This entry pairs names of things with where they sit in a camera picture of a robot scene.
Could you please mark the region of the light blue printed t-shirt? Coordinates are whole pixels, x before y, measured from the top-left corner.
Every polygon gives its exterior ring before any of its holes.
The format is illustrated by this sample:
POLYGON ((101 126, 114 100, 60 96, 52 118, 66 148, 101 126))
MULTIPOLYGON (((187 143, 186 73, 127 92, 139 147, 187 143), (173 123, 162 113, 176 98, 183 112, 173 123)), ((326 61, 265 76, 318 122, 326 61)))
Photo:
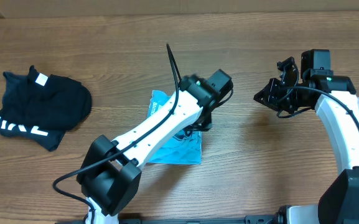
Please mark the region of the light blue printed t-shirt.
MULTIPOLYGON (((163 91, 152 90, 147 117, 169 100, 163 91)), ((169 139, 149 160, 154 164, 199 165, 202 162, 202 132, 181 130, 169 139)))

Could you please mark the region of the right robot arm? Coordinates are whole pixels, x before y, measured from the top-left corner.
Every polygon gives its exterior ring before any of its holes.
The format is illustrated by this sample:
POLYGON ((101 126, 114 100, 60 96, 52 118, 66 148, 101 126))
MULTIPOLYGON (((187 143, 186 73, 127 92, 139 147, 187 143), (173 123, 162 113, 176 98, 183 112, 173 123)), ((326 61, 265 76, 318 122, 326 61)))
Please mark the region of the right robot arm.
POLYGON ((332 145, 338 176, 317 204, 282 206, 271 223, 359 223, 359 103, 349 77, 335 75, 330 51, 302 53, 301 66, 293 57, 278 61, 279 78, 254 100, 291 118, 314 110, 332 145))

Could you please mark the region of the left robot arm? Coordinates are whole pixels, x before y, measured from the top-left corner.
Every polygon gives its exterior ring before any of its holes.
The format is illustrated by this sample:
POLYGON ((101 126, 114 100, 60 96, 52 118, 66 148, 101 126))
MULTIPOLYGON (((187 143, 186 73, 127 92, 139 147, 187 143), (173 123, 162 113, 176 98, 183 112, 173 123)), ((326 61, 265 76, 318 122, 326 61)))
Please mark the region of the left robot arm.
POLYGON ((211 112, 233 91, 231 77, 217 70, 210 78, 186 76, 166 104, 140 125, 113 140, 95 139, 77 175, 88 202, 85 223, 117 223, 118 213, 134 198, 142 169, 169 139, 189 128, 208 130, 211 112))

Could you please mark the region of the black folded t-shirt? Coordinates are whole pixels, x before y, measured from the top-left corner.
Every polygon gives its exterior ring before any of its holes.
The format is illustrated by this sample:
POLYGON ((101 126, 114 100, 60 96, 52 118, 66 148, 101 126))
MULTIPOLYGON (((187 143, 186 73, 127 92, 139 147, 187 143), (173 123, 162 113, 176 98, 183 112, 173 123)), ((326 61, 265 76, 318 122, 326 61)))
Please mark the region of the black folded t-shirt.
POLYGON ((90 91, 68 77, 44 75, 32 65, 27 75, 5 71, 0 135, 31 139, 48 151, 91 112, 90 91))

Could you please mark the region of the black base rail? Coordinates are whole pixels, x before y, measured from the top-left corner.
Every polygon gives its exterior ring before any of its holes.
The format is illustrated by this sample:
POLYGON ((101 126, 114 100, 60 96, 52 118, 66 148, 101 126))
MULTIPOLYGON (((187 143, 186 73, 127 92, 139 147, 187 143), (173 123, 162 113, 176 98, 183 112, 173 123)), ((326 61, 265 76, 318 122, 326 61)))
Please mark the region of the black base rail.
POLYGON ((119 224, 274 224, 277 218, 274 215, 247 215, 244 218, 202 218, 202 219, 166 219, 141 220, 123 219, 119 224))

